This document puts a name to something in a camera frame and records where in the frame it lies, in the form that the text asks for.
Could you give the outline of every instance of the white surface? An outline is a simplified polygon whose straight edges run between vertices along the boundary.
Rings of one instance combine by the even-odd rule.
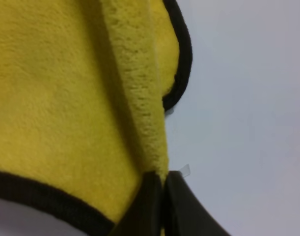
[[[188,89],[166,118],[171,169],[232,236],[300,235],[300,0],[178,0]],[[82,236],[0,201],[0,236]]]

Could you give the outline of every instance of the black trim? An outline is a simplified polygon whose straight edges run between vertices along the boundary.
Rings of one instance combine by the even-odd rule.
[[[180,172],[169,172],[164,188],[165,236],[229,236],[191,192]]]
[[[163,107],[168,111],[176,105],[186,90],[192,64],[192,47],[188,28],[176,0],[163,0],[163,2],[179,43],[175,82],[169,94],[163,97]]]
[[[107,236],[114,227],[84,201],[28,178],[0,172],[0,198],[49,213],[90,236]]]
[[[160,236],[161,203],[160,177],[145,173],[136,198],[110,236]]]

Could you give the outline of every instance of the white background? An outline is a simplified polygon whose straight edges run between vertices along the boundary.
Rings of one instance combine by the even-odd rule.
[[[300,0],[178,0],[193,66],[170,168],[232,236],[300,235]],[[0,236],[82,236],[0,200]]]

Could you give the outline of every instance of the yellow fleece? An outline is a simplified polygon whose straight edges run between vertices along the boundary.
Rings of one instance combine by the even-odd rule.
[[[118,222],[167,173],[178,43],[161,0],[0,0],[0,171]]]

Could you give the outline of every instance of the microfiber towel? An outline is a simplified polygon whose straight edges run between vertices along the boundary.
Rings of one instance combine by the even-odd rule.
[[[108,235],[164,183],[191,60],[175,1],[0,0],[0,198]]]

